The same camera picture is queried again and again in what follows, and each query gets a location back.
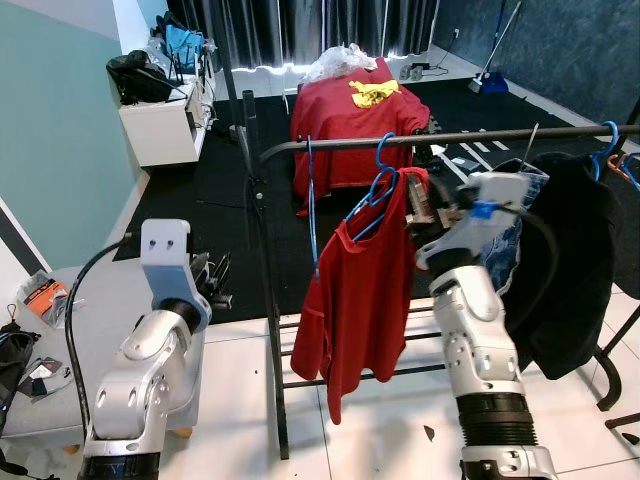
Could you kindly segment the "orange hanger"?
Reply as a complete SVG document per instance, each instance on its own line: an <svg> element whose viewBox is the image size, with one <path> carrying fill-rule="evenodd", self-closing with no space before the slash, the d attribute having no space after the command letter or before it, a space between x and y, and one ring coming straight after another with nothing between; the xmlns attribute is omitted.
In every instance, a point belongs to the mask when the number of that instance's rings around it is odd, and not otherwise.
<svg viewBox="0 0 640 480"><path fill-rule="evenodd" d="M639 154L616 154L611 156L611 169L614 173L621 175L630 182L631 186L640 191L639 175L632 172L632 165L639 160Z"/></svg>

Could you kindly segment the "yellow cloth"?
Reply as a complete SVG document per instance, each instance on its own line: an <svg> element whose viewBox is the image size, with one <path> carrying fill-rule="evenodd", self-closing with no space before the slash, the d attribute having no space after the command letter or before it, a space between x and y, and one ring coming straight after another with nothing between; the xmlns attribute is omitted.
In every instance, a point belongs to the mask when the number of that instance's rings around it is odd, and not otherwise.
<svg viewBox="0 0 640 480"><path fill-rule="evenodd" d="M353 105L361 109L370 109L401 91L401 84L396 79L381 83L349 81L348 86L352 88Z"/></svg>

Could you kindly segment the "red cloth draped chair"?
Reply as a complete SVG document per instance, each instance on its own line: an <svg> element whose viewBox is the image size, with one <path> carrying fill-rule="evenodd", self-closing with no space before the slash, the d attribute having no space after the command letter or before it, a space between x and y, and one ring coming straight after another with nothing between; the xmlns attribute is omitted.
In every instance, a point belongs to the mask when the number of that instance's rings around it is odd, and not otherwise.
<svg viewBox="0 0 640 480"><path fill-rule="evenodd" d="M396 93L361 108L355 102L357 90L352 83L384 84L393 82L393 74L383 58L376 68L356 68L347 76L320 79L305 84L294 105L291 118L292 140L380 140L385 133L407 136L425 132L430 110L419 97L401 86ZM375 148L306 151L294 155L294 195L300 198L298 218L308 215L308 192L315 198L329 195L333 189L369 187L380 166L375 163Z"/></svg>

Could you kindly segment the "grey metal wire hanger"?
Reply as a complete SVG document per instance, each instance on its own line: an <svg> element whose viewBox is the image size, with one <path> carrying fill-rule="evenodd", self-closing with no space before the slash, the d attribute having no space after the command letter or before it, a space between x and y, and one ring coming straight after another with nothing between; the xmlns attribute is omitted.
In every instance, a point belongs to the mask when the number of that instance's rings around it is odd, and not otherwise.
<svg viewBox="0 0 640 480"><path fill-rule="evenodd" d="M534 127L530 129L529 137L527 137L526 148L524 154L520 157L520 169L525 169L526 165L529 164L529 157L532 152L532 145L534 145L536 141L536 136L538 136L538 132L540 129L540 124L535 123Z"/></svg>

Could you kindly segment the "orange black package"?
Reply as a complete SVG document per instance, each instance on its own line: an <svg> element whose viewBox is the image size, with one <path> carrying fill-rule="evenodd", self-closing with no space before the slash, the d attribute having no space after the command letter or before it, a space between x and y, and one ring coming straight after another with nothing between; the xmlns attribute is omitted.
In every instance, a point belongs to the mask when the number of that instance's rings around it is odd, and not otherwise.
<svg viewBox="0 0 640 480"><path fill-rule="evenodd" d="M20 287L20 300L32 314L51 328L63 328L70 288L45 270L36 271Z"/></svg>

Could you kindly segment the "blue broom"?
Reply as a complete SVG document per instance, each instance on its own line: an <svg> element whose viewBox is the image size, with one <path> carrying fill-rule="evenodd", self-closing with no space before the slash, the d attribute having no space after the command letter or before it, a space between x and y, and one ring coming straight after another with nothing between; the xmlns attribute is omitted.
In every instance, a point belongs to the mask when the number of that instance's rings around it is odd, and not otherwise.
<svg viewBox="0 0 640 480"><path fill-rule="evenodd" d="M497 24L495 24L492 49L490 49L488 59L486 59L483 69L468 83L468 88L470 88L472 92L480 93L480 95L492 95L492 93L509 91L506 78L504 78L498 70L493 69L493 61L495 56L497 56L500 42L506 37L512 24L515 23L515 19L517 14L520 13L522 5L524 5L524 0L516 0L515 6L508 10L507 0L500 0L499 18Z"/></svg>

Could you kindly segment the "red shirt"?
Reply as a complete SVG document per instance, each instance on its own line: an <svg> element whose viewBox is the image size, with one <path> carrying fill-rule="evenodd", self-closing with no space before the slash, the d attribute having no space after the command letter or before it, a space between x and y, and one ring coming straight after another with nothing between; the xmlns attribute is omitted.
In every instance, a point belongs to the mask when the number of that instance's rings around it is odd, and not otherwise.
<svg viewBox="0 0 640 480"><path fill-rule="evenodd" d="M425 169L398 173L398 186L378 206L344 220L319 256L294 335L293 372L324 379L326 404L339 424L340 402L361 383L365 371L392 378L406 346L415 244L406 225L408 180L429 182Z"/></svg>

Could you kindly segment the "black strapped bag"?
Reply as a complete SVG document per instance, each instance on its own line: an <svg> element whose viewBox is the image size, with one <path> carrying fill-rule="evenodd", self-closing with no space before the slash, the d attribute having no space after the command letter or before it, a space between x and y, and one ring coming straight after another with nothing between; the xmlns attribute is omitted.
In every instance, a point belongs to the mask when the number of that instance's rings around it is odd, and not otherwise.
<svg viewBox="0 0 640 480"><path fill-rule="evenodd" d="M24 332L14 321L0 326L0 431L40 338L38 333Z"/></svg>

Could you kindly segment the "white cabinet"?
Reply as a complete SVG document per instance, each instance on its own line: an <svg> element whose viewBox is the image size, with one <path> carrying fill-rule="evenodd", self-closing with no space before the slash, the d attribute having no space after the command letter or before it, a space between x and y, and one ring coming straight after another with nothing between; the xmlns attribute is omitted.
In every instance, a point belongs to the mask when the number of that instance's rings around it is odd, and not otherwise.
<svg viewBox="0 0 640 480"><path fill-rule="evenodd" d="M137 102L119 108L119 116L142 168L196 163L214 122L216 81L198 69L166 102Z"/></svg>

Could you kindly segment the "black garment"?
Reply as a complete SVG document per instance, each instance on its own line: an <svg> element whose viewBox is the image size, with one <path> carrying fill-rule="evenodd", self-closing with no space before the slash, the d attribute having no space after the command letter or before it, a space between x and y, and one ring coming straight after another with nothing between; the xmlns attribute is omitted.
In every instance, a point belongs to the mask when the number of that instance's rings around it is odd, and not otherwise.
<svg viewBox="0 0 640 480"><path fill-rule="evenodd" d="M522 369L535 364L557 380L594 355L611 302L623 220L614 193L589 172L588 156L547 152L531 164L548 182L529 211L553 234L558 255L550 259L538 228L525 228L502 298Z"/></svg>

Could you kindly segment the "dark curtain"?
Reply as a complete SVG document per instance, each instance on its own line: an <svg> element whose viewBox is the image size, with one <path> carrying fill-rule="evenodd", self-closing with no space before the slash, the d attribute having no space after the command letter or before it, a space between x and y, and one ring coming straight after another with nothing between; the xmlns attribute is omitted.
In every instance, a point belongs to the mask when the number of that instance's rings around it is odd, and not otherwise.
<svg viewBox="0 0 640 480"><path fill-rule="evenodd" d="M429 50L440 0L166 0L232 68L306 67L321 52L355 45L371 58Z"/></svg>

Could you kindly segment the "black metal clothes rack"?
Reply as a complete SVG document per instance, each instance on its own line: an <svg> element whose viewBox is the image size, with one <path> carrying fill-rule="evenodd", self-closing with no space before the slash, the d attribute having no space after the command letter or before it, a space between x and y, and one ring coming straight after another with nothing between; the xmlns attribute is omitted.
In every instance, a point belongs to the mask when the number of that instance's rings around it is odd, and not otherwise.
<svg viewBox="0 0 640 480"><path fill-rule="evenodd" d="M246 219L247 232L250 233L250 243L259 248L257 261L259 261L259 274L262 285L262 305L266 310L266 333L269 338L268 356L268 398L273 401L269 412L273 415L275 425L276 449L280 460L288 460L291 457L291 443L289 443L287 412L285 412L284 390L291 388L316 387L324 383L316 381L292 381L285 383L283 380L284 369L282 358L282 339L280 339L280 312L279 303L276 301L275 287L276 275L273 271L275 261L271 251L270 227L265 221L262 211L265 209L265 201L261 198L257 178L257 166L273 160L276 155L292 154L294 151L306 150L306 141L284 142L271 146L268 150L260 151L255 146L257 134L253 129L257 125L257 113L255 96L250 90L243 92L242 99L238 99L234 93L229 95L233 114L239 119L238 125L233 125L230 132L236 134L246 168L246 184L244 184L244 201L247 202ZM622 124L620 127L620 143L631 134L640 131L639 125ZM484 131L470 133L444 133L444 134L408 134L408 136L390 138L394 146L436 146L436 145L466 145L466 143L489 140L529 140L530 129L524 131ZM611 129L607 125L586 125L586 127L564 127L539 129L536 140L559 140L559 138L576 137L611 137ZM320 140L312 141L315 151L347 150L347 148L372 148L378 146L379 138L355 138L355 140Z"/></svg>

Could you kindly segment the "clear crumpled plastic bag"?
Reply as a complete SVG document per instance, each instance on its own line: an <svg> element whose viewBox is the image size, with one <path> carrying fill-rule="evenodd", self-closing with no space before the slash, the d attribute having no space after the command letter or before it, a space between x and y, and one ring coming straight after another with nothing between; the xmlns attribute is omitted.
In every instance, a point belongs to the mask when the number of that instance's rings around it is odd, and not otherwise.
<svg viewBox="0 0 640 480"><path fill-rule="evenodd" d="M321 52L314 63L308 65L300 78L301 84L310 84L324 79L348 76L356 70L376 70L378 60L371 58L357 44L329 47Z"/></svg>

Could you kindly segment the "blue bag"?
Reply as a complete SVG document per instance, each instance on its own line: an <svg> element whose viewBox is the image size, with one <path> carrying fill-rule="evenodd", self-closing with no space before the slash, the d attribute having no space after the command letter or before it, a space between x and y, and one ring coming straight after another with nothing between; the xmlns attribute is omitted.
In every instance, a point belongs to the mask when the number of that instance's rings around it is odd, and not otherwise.
<svg viewBox="0 0 640 480"><path fill-rule="evenodd" d="M205 36L198 31L174 26L174 24L164 27L163 51L177 73L195 73L205 44Z"/></svg>

